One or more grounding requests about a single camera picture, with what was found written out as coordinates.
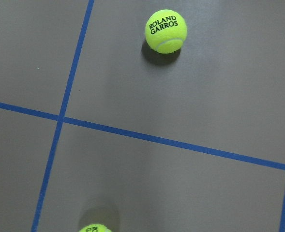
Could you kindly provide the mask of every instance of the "yellow tennis ball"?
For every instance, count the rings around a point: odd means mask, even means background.
[[[111,230],[101,224],[91,224],[84,227],[79,232],[111,232]]]
[[[155,51],[168,54],[179,50],[187,36],[184,18],[172,10],[155,12],[146,24],[148,45]]]

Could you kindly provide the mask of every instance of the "gray tile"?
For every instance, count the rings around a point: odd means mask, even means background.
[[[30,231],[55,124],[0,109],[0,231]]]
[[[64,124],[38,231],[276,232],[284,185],[281,170]]]
[[[188,39],[144,45],[161,8]],[[95,1],[67,116],[285,163],[285,2]]]
[[[0,1],[0,102],[59,112],[86,5]]]

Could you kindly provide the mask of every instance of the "partially visible tennis ball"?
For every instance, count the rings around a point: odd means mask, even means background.
[[[101,224],[91,224],[84,227],[79,232],[111,232],[106,226]]]
[[[184,18],[172,10],[155,12],[146,24],[148,45],[155,51],[168,54],[179,50],[187,36]]]

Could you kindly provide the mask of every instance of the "tennis ball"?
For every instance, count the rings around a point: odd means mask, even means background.
[[[172,10],[155,12],[146,24],[148,45],[155,51],[168,54],[179,50],[187,36],[184,18]]]
[[[91,224],[84,227],[79,232],[111,232],[111,230],[101,224]]]

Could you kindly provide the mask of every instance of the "tennis ball seam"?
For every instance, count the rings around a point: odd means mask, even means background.
[[[165,41],[161,42],[160,44],[158,44],[158,45],[156,46],[155,51],[158,51],[158,48],[159,48],[161,45],[163,45],[163,44],[165,44],[165,43],[167,43],[167,42],[169,42],[169,41],[172,41],[172,40],[181,40],[182,43],[184,42],[184,39],[182,39],[182,38],[172,38],[172,39],[169,39],[169,40],[165,40]]]

